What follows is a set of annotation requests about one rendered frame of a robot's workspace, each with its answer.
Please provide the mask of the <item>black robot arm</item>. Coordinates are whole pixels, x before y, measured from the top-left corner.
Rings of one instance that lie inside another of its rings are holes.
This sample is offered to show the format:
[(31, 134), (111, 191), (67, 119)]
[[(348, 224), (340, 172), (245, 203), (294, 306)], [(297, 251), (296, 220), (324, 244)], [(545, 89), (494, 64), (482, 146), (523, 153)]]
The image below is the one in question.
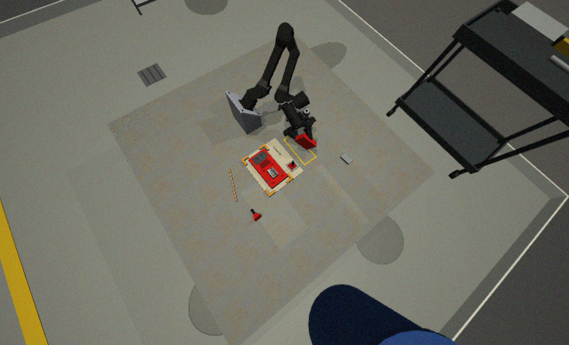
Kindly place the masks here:
[[(276, 69), (279, 59), (286, 47), (289, 50), (290, 55), (287, 60), (286, 68), (283, 74), (283, 79), (274, 95), (276, 102), (280, 103), (278, 111), (283, 109), (285, 116), (288, 117), (296, 112), (295, 108), (301, 109), (310, 103), (307, 95), (303, 91), (301, 91), (295, 96), (289, 94), (290, 81), (293, 76), (297, 59), (300, 55), (300, 51), (298, 50), (296, 41), (293, 36), (294, 36), (293, 27), (289, 23), (284, 22), (279, 25), (276, 34), (276, 44), (273, 48), (272, 54), (269, 58), (269, 61), (266, 65), (266, 68), (264, 70), (261, 79), (259, 80), (259, 82), (256, 84), (255, 87), (250, 88), (246, 91), (244, 97), (241, 100), (238, 99), (238, 101), (241, 103), (244, 109), (254, 111), (253, 108), (256, 105), (257, 98), (261, 99), (269, 94), (269, 91), (272, 88), (272, 86), (270, 86), (270, 80), (273, 76), (273, 73)], [(283, 102), (286, 103), (282, 104)], [(295, 107), (293, 106), (293, 104)]]

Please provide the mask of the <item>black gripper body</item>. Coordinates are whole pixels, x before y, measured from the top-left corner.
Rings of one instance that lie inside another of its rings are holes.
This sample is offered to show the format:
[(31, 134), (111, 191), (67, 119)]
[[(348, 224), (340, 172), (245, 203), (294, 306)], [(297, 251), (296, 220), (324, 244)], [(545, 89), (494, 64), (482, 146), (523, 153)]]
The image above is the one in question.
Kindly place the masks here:
[(300, 119), (299, 114), (300, 113), (299, 112), (297, 113), (297, 111), (296, 111), (295, 113), (293, 113), (292, 115), (287, 117), (286, 121), (288, 121), (291, 124), (291, 127), (287, 128), (285, 131), (283, 131), (283, 134), (285, 136), (292, 135), (295, 132), (295, 130), (297, 130), (298, 128), (302, 128), (302, 127), (307, 128), (307, 127), (311, 126), (316, 121), (315, 117), (313, 117), (313, 116), (308, 118), (307, 120), (303, 121)]

